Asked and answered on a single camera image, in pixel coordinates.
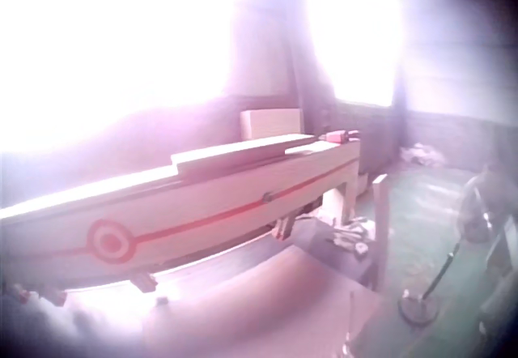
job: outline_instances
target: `wooden block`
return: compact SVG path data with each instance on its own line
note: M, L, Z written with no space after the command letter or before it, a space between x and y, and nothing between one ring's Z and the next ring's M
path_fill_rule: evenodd
M299 109L254 109L241 113L241 134L244 140L301 134Z

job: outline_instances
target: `metal stand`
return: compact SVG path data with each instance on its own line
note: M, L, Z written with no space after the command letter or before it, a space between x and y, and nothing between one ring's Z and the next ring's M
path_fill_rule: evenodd
M440 280L450 267L456 254L461 247L462 238L456 243L453 251L448 254L448 259L441 268L439 274L431 282L428 289L422 295L413 295L408 290L403 292L403 297L399 299L399 313L413 326L427 326L432 323L439 315L439 303L430 294L433 293Z

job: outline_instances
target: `stand base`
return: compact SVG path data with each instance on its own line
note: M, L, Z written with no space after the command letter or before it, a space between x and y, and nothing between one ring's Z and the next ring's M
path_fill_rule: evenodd
M433 297L422 300L419 296L405 294L398 302L399 313L413 326L428 326L439 315L439 303Z

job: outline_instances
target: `wooden board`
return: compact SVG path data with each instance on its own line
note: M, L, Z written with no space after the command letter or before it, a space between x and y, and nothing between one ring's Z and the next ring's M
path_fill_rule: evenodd
M243 139L259 139L302 132L300 109L253 109L241 113Z
M149 357L331 357L353 338L379 297L289 247L205 295L157 307L144 322Z
M171 161L182 177L205 175L284 157L287 149L308 145L316 140L312 135L280 135L187 151L171 156Z
M64 288L117 281L135 269L247 236L357 177L359 143L318 141L289 150L295 150L290 159L209 181L165 186L38 220L20 216L2 226L2 269L20 283ZM121 243L113 251L101 240L110 235Z

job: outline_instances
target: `green floor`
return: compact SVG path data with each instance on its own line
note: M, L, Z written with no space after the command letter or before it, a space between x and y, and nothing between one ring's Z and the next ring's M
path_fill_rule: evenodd
M413 329L402 321L397 299L405 288L422 292L456 243L456 213L462 186L473 176L452 169L412 168L390 174L391 229L384 300L356 341L359 358L471 356L478 345L478 310L493 292L485 272L489 245L464 243L435 290L441 303L436 322ZM372 201L358 215L373 217Z

